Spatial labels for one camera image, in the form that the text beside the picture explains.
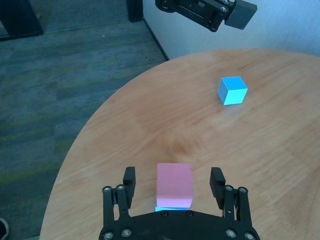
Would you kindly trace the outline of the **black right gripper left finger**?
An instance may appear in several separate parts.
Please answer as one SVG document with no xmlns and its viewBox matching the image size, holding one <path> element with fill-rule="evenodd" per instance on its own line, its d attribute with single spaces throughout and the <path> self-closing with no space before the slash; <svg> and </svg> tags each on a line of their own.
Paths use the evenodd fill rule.
<svg viewBox="0 0 320 240">
<path fill-rule="evenodd" d="M 115 188 L 105 186 L 102 189 L 103 195 L 103 221 L 114 222 L 114 205 L 118 206 L 119 219 L 129 218 L 129 209 L 136 187 L 135 167 L 129 166 L 125 169 L 122 184 Z"/>
</svg>

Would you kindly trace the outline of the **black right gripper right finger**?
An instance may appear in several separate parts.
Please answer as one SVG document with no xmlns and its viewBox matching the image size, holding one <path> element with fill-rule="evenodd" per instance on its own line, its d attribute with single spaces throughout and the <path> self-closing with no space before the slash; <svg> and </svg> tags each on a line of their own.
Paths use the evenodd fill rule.
<svg viewBox="0 0 320 240">
<path fill-rule="evenodd" d="M 244 186 L 234 188 L 226 184 L 226 179 L 219 167 L 212 167 L 209 185 L 218 208 L 228 221 L 251 222 L 248 189 Z"/>
</svg>

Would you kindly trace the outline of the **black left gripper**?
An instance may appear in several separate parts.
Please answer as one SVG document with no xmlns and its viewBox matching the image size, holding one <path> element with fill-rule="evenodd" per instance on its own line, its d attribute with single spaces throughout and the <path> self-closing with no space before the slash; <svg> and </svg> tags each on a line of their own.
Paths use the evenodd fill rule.
<svg viewBox="0 0 320 240">
<path fill-rule="evenodd" d="M 217 32 L 222 22 L 243 30 L 258 10 L 257 5 L 244 0 L 174 0 L 172 8 L 167 0 L 155 0 L 155 5 L 163 12 L 177 12 L 212 32 Z"/>
</svg>

